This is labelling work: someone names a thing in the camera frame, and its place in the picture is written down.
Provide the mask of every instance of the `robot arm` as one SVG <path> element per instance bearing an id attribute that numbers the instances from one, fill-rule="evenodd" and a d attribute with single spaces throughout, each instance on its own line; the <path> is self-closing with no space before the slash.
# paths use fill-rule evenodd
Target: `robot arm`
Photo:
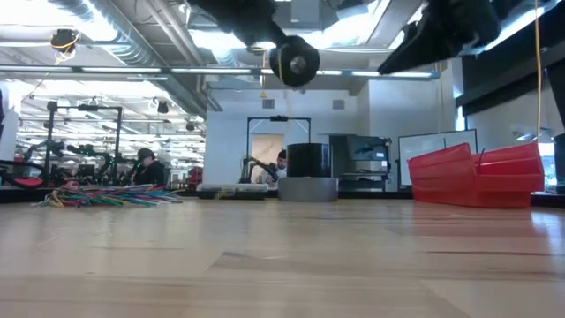
<path id="1" fill-rule="evenodd" d="M 278 174 L 276 174 L 276 167 L 273 163 L 266 164 L 250 156 L 244 159 L 244 168 L 241 171 L 241 178 L 239 179 L 240 184 L 252 183 L 251 175 L 255 166 L 263 168 L 263 170 L 266 171 L 269 176 L 271 176 L 273 181 L 276 182 L 276 180 L 278 180 L 279 176 Z"/>
<path id="2" fill-rule="evenodd" d="M 539 0 L 540 7 L 556 3 Z M 532 0 L 428 0 L 422 19 L 403 29 L 403 43 L 378 71 L 389 74 L 478 54 L 505 26 L 533 8 Z"/>

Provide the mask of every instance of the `white pillar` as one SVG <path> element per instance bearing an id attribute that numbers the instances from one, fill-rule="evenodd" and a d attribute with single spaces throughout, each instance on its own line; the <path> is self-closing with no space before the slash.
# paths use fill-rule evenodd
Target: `white pillar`
<path id="1" fill-rule="evenodd" d="M 19 113 L 21 110 L 21 97 L 10 90 L 8 82 L 0 82 L 2 90 L 2 110 L 4 120 L 2 136 L 0 137 L 0 160 L 14 160 L 16 153 L 16 137 L 18 133 Z"/>

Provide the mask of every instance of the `black cylinder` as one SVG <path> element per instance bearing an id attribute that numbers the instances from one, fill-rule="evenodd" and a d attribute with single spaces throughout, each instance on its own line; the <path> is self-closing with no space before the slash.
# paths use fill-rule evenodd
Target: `black cylinder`
<path id="1" fill-rule="evenodd" d="M 304 143 L 287 149 L 287 177 L 332 177 L 332 152 L 326 144 Z"/>

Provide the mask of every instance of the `black frame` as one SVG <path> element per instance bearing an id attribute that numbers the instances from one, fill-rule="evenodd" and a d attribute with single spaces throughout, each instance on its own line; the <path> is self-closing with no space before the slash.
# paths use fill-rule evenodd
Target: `black frame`
<path id="1" fill-rule="evenodd" d="M 114 149 L 114 158 L 119 157 L 119 148 L 120 148 L 120 131 L 122 130 L 122 117 L 124 114 L 124 108 L 120 106 L 109 106 L 109 107 L 100 107 L 96 105 L 80 105 L 80 106 L 63 106 L 60 107 L 57 102 L 49 102 L 47 104 L 47 109 L 49 110 L 49 126 L 47 130 L 47 142 L 49 143 L 52 141 L 53 137 L 53 127 L 55 122 L 55 112 L 57 110 L 79 110 L 79 111 L 98 111 L 99 109 L 105 110 L 117 110 L 117 127 L 116 127 L 116 148 Z M 51 150 L 47 147 L 45 151 L 45 182 L 49 182 L 49 174 L 51 173 L 51 168 L 49 167 L 50 164 L 50 156 Z M 112 167 L 112 184 L 117 185 L 117 160 L 114 160 L 114 165 Z"/>
<path id="2" fill-rule="evenodd" d="M 467 117 L 465 117 L 465 128 L 467 126 Z M 398 165 L 398 175 L 397 175 L 397 182 L 398 182 L 398 191 L 400 191 L 400 187 L 404 186 L 410 186 L 410 185 L 403 185 L 402 184 L 402 176 L 400 175 L 400 139 L 401 138 L 408 138 L 408 137 L 418 137 L 418 136 L 430 136 L 430 135 L 435 135 L 435 134 L 440 134 L 440 133 L 460 133 L 460 132 L 475 132 L 475 153 L 478 153 L 478 137 L 477 137 L 477 128 L 473 128 L 473 129 L 465 129 L 464 131 L 449 131 L 449 132 L 433 132 L 433 133 L 420 133 L 420 134 L 415 134 L 415 135 L 406 135 L 406 136 L 400 136 L 398 137 L 398 160 L 396 161 L 396 164 Z M 443 147 L 446 148 L 447 145 L 445 144 L 445 140 L 443 141 Z"/>
<path id="3" fill-rule="evenodd" d="M 278 116 L 275 117 L 248 117 L 247 118 L 247 141 L 245 142 L 245 158 L 249 158 L 249 124 L 253 121 L 253 120 L 269 120 L 272 122 L 278 122 L 278 123 L 286 123 L 289 120 L 296 120 L 296 121 L 300 121 L 300 120 L 304 120 L 308 123 L 308 143 L 312 143 L 312 119 L 310 117 L 285 117 L 285 121 L 275 121 L 273 120 L 274 118 L 277 118 Z"/>

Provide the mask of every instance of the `black wheel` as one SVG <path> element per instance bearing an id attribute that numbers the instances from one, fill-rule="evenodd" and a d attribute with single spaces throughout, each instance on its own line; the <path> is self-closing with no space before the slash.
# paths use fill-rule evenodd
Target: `black wheel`
<path id="1" fill-rule="evenodd" d="M 316 77 L 320 53 L 303 38 L 291 35 L 283 45 L 271 50 L 269 63 L 284 85 L 302 87 Z"/>

